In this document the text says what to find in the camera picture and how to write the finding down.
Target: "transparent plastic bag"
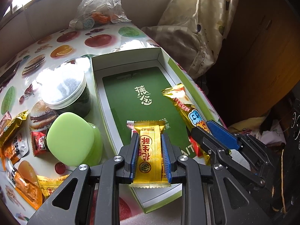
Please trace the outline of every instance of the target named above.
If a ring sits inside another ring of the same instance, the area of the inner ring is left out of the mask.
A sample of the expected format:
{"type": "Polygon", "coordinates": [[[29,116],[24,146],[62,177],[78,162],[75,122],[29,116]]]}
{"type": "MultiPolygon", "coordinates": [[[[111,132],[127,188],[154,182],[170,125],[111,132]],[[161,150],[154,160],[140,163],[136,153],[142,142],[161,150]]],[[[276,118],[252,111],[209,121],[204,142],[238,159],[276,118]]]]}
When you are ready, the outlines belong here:
{"type": "Polygon", "coordinates": [[[91,29],[95,25],[109,22],[130,22],[121,6],[121,0],[82,0],[77,8],[75,19],[71,20],[72,29],[91,29]]]}

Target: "screw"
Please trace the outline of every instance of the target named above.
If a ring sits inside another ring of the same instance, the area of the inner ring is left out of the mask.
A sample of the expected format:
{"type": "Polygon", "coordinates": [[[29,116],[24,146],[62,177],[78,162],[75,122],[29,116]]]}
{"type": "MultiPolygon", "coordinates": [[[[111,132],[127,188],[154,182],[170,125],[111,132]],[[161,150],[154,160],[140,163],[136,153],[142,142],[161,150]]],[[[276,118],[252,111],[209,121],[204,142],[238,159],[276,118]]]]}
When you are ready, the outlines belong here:
{"type": "Polygon", "coordinates": [[[223,166],[219,163],[215,163],[214,168],[217,169],[217,170],[221,170],[223,168],[223,166]]]}
{"type": "Polygon", "coordinates": [[[179,157],[179,160],[181,160],[181,161],[186,161],[188,159],[188,157],[186,156],[186,155],[181,155],[180,157],[179,157]]]}
{"type": "Polygon", "coordinates": [[[113,160],[114,160],[115,162],[119,162],[119,161],[122,161],[122,157],[121,157],[121,156],[114,156],[114,157],[113,157],[113,160]]]}
{"type": "Polygon", "coordinates": [[[84,170],[86,170],[88,168],[88,165],[81,164],[78,168],[79,168],[80,171],[84,171],[84,170]]]}

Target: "clear plastic lid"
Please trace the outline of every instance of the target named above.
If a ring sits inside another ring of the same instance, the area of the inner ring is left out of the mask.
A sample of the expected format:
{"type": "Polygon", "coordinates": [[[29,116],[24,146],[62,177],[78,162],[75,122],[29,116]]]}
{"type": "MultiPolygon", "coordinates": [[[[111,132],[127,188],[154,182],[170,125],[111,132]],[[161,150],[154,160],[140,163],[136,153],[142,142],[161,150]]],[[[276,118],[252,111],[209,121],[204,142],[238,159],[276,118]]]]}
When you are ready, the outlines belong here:
{"type": "Polygon", "coordinates": [[[51,109],[63,109],[76,101],[85,87],[84,71],[76,64],[66,64],[54,69],[45,79],[41,98],[51,109]]]}

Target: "beige curtain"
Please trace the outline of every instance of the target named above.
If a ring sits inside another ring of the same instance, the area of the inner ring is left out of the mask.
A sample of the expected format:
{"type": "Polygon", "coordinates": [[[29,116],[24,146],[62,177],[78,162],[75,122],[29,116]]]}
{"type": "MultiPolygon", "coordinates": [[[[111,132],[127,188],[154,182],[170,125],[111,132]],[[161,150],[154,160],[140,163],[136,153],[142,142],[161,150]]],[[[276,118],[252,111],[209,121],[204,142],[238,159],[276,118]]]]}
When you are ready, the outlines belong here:
{"type": "Polygon", "coordinates": [[[238,0],[170,0],[158,26],[144,27],[196,79],[217,60],[238,0]]]}

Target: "blue cartoon logo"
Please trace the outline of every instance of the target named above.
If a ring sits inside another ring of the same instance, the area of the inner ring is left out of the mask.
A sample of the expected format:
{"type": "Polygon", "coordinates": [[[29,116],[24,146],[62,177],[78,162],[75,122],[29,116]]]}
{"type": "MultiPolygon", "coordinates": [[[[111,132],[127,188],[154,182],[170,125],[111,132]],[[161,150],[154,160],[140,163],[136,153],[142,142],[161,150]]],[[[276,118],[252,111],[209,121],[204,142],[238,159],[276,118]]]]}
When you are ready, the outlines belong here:
{"type": "Polygon", "coordinates": [[[189,114],[188,114],[188,118],[190,119],[190,121],[192,122],[192,124],[194,126],[196,126],[197,123],[199,123],[200,121],[202,121],[202,117],[200,116],[199,112],[194,109],[192,110],[189,114]]]}

